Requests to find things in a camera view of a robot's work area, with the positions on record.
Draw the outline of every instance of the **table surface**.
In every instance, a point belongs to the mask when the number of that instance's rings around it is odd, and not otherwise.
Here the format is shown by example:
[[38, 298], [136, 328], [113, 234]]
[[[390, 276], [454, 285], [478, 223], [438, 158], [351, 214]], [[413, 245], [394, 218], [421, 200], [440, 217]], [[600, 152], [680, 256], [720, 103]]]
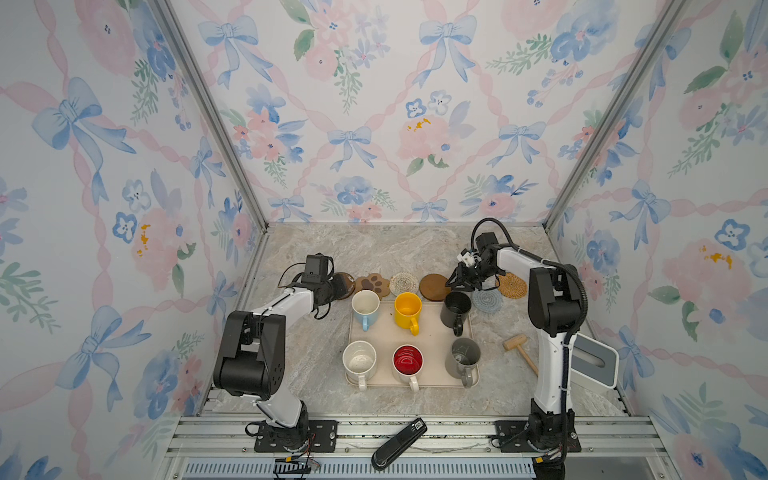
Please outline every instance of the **table surface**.
[[[490, 230], [488, 224], [479, 232]], [[544, 258], [554, 259], [549, 239], [540, 227], [509, 227], [513, 241]], [[500, 239], [503, 234], [497, 231]], [[409, 272], [421, 279], [429, 273], [449, 276], [456, 255], [468, 248], [472, 225], [352, 225], [316, 223], [271, 227], [265, 254], [257, 272], [249, 309], [262, 306], [278, 293], [277, 280], [292, 263], [308, 253], [333, 257], [337, 272], [355, 278], [381, 273], [390, 278]], [[291, 270], [289, 276], [300, 271]], [[385, 300], [394, 300], [390, 295]], [[322, 320], [306, 316], [288, 329], [286, 375], [283, 385], [302, 399], [310, 412], [382, 415], [527, 415], [536, 387], [536, 375], [516, 351], [505, 352], [502, 342], [524, 333], [525, 350], [536, 361], [536, 328], [527, 314], [527, 297], [504, 297], [502, 310], [476, 312], [472, 319], [475, 340], [482, 349], [481, 381], [471, 389], [424, 388], [418, 392], [399, 387], [371, 387], [360, 392], [344, 379], [342, 352], [347, 345], [351, 298], [332, 304]], [[581, 332], [590, 335], [583, 326]], [[578, 416], [626, 415], [615, 390], [600, 395], [573, 386]], [[219, 394], [217, 412], [258, 412], [249, 399]]]

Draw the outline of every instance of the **wall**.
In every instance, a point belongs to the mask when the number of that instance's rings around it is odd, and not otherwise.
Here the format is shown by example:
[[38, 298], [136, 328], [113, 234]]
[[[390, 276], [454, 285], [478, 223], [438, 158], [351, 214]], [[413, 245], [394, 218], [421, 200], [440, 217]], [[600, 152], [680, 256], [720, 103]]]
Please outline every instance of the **wall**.
[[693, 0], [550, 231], [687, 480], [768, 478], [767, 15]]
[[262, 210], [291, 222], [541, 221], [663, 5], [171, 3]]
[[153, 478], [252, 222], [143, 2], [4, 2], [0, 31], [0, 478]]

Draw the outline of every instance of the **black mounting plate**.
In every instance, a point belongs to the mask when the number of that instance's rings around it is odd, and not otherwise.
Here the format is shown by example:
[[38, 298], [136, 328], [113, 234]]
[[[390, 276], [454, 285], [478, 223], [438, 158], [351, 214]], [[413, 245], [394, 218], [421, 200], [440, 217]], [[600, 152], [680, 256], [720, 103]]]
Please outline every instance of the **black mounting plate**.
[[[528, 420], [498, 420], [495, 422], [496, 425], [496, 435], [498, 435], [498, 441], [499, 443], [504, 442], [504, 438], [509, 438], [510, 435], [517, 435], [519, 432], [522, 432], [525, 429], [525, 426], [528, 424]], [[581, 443], [578, 441], [578, 436], [574, 439], [572, 437], [568, 437], [568, 451], [569, 452], [580, 452], [581, 451]], [[518, 440], [515, 440], [514, 442], [509, 442], [506, 445], [502, 446], [502, 453], [521, 453], [521, 452], [538, 452], [538, 450], [534, 449], [527, 440], [525, 440], [525, 437], [521, 435], [521, 437]]]
[[[333, 453], [336, 450], [336, 420], [310, 420], [310, 437], [315, 435], [312, 453]], [[259, 426], [253, 451], [257, 453], [286, 453], [279, 439], [270, 434], [265, 425]]]

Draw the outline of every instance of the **tray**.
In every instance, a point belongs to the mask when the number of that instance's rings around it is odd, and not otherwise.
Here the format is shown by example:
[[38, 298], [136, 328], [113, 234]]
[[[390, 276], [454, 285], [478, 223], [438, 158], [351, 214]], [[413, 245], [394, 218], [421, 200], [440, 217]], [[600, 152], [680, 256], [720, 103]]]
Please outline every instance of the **tray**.
[[[349, 343], [357, 340], [365, 340], [376, 349], [376, 374], [371, 377], [368, 386], [400, 386], [409, 388], [400, 382], [392, 374], [392, 355], [395, 349], [401, 345], [410, 344], [418, 347], [424, 354], [424, 365], [419, 373], [419, 388], [422, 387], [453, 387], [463, 389], [461, 379], [453, 378], [445, 370], [445, 358], [451, 344], [458, 337], [440, 321], [442, 302], [425, 301], [422, 304], [422, 314], [419, 317], [419, 334], [411, 335], [410, 330], [400, 328], [395, 323], [395, 302], [382, 301], [379, 304], [379, 318], [368, 328], [362, 331], [362, 325], [350, 315]], [[464, 334], [462, 337], [472, 338], [472, 314], [464, 322]], [[344, 378], [350, 385], [357, 384], [349, 381], [346, 371]], [[475, 367], [473, 372], [474, 385], [480, 381], [480, 368]]]

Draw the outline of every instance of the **cup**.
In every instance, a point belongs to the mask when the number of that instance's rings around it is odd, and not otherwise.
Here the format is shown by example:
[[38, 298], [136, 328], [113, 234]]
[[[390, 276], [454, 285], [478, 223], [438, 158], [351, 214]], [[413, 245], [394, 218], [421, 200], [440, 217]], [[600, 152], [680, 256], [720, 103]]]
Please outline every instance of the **cup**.
[[440, 320], [449, 329], [453, 328], [453, 334], [461, 336], [464, 333], [464, 320], [472, 309], [472, 301], [465, 293], [451, 292], [442, 303]]
[[379, 318], [379, 296], [372, 290], [360, 290], [352, 297], [352, 310], [355, 311], [355, 319], [362, 323], [362, 331], [367, 332]]
[[366, 380], [376, 373], [376, 349], [368, 342], [357, 340], [346, 346], [341, 356], [346, 377], [356, 383], [360, 392], [368, 389]]
[[422, 299], [415, 293], [400, 293], [395, 299], [395, 323], [401, 328], [410, 329], [413, 336], [419, 334], [421, 312]]
[[468, 389], [475, 383], [474, 371], [479, 361], [480, 345], [477, 342], [468, 338], [456, 339], [445, 358], [445, 369], [453, 378], [461, 379], [464, 388]]
[[422, 351], [413, 345], [403, 345], [392, 354], [392, 371], [395, 378], [411, 387], [411, 391], [419, 391], [417, 375], [422, 371], [424, 356]]

